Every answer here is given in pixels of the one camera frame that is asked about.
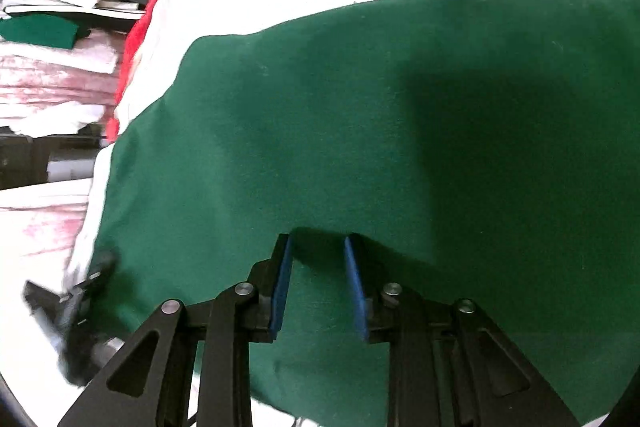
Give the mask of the red rose floral blanket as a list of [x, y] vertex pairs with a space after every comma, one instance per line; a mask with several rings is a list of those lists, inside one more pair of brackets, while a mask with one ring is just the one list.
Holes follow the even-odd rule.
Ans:
[[224, 0], [151, 0], [126, 40], [116, 107], [106, 126], [115, 142], [174, 84], [191, 43], [206, 33]]

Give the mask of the pink floral cover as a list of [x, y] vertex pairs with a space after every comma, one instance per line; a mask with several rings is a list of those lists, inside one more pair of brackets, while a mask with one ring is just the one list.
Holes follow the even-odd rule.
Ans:
[[[55, 131], [75, 130], [79, 111], [102, 112], [104, 124], [113, 113], [122, 64], [124, 38], [99, 34], [88, 44], [98, 61], [90, 69], [1, 54], [1, 124], [45, 138]], [[87, 212], [90, 181], [60, 181], [47, 188], [11, 188], [1, 196], [3, 254], [69, 256]]]

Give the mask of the green folded sweater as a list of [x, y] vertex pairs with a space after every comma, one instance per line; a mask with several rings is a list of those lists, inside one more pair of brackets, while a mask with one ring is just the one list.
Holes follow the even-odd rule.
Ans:
[[85, 25], [42, 13], [7, 18], [0, 26], [1, 38], [6, 41], [66, 50], [73, 49], [90, 32]]

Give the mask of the green white varsity jacket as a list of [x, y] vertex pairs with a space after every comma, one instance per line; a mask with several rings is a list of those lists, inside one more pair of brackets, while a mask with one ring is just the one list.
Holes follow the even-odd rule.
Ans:
[[115, 143], [96, 321], [213, 298], [283, 233], [257, 399], [385, 424], [388, 352], [345, 273], [358, 233], [393, 281], [475, 300], [578, 421], [608, 413], [639, 365], [639, 0], [380, 0], [195, 40]]

